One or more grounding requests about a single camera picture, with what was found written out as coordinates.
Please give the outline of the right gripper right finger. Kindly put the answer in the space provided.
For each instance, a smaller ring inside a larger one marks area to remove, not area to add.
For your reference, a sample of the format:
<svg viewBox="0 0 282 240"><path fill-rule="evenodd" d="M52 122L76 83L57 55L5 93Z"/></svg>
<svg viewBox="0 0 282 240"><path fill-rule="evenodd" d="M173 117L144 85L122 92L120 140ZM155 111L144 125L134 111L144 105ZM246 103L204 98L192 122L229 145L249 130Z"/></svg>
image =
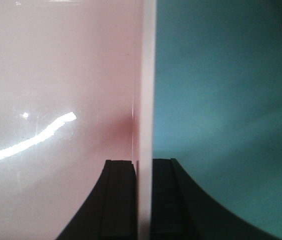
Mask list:
<svg viewBox="0 0 282 240"><path fill-rule="evenodd" d="M152 240L274 240L209 196L175 158L152 163Z"/></svg>

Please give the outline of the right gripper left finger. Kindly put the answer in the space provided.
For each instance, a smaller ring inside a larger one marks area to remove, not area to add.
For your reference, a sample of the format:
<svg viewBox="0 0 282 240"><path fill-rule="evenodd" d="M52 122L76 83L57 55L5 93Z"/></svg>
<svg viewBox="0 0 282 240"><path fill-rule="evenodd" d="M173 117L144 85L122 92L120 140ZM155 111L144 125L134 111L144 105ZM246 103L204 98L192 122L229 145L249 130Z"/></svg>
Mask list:
<svg viewBox="0 0 282 240"><path fill-rule="evenodd" d="M137 239L136 173L129 160L107 160L93 190L59 240Z"/></svg>

